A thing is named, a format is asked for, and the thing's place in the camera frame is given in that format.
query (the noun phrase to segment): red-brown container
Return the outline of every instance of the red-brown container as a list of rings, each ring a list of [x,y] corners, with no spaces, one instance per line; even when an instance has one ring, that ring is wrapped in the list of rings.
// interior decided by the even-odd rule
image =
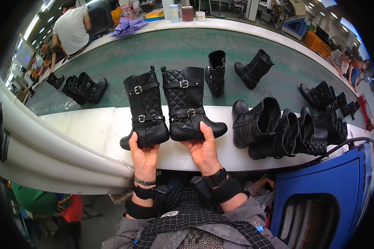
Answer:
[[[191,22],[194,20],[194,10],[192,6],[181,7],[181,18],[183,22]]]

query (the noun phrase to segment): white lid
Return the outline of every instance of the white lid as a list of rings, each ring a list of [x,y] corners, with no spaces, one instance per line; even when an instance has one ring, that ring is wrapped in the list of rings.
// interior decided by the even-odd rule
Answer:
[[[196,16],[205,16],[205,12],[204,11],[196,11],[195,15]]]

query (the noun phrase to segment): green cloth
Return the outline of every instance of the green cloth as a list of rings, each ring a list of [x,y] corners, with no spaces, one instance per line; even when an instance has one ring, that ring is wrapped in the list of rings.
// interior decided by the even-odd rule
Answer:
[[[11,183],[15,198],[21,207],[33,214],[54,214],[57,212],[58,198],[55,193],[23,187],[16,183]],[[64,194],[62,200],[68,198],[70,194]],[[61,203],[61,207],[67,208],[70,199]]]

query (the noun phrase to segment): checkered apron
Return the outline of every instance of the checkered apron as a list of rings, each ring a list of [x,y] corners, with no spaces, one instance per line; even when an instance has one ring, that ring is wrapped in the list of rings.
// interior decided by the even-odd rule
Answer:
[[[188,186],[177,186],[166,200],[165,210],[179,211],[177,215],[165,216],[153,221],[147,229],[141,232],[135,241],[133,249],[150,248],[157,234],[175,231],[187,227],[197,227],[205,224],[223,223],[237,229],[255,249],[274,248],[251,223],[245,221],[232,222],[228,218],[208,210],[205,200],[198,196],[195,190]]]

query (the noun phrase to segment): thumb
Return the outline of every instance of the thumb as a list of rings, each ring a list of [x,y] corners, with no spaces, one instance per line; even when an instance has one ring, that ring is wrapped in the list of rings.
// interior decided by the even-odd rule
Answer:
[[[204,134],[205,141],[210,144],[214,144],[214,136],[213,136],[212,128],[207,126],[203,121],[200,122],[199,128],[201,132]]]
[[[130,147],[131,152],[134,152],[138,149],[137,139],[138,139],[137,133],[133,132],[132,137],[129,139],[129,147]]]

